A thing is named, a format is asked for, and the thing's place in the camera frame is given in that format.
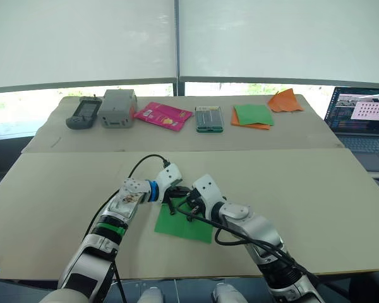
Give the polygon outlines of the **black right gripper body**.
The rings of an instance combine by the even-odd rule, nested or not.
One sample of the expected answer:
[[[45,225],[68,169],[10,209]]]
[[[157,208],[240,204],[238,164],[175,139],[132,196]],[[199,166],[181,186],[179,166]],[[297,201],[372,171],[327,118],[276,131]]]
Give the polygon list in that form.
[[[202,200],[201,194],[197,189],[192,189],[189,195],[186,197],[186,202],[189,208],[193,209],[195,206],[199,206],[199,213],[197,215],[201,215],[205,217],[205,204]]]

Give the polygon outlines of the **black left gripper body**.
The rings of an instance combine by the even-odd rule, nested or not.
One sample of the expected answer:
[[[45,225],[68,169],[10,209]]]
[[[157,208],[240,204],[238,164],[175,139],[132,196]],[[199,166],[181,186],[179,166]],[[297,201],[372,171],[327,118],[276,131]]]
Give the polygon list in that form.
[[[174,186],[167,189],[164,193],[162,202],[169,203],[172,198],[182,198],[184,196],[184,187],[183,186]]]

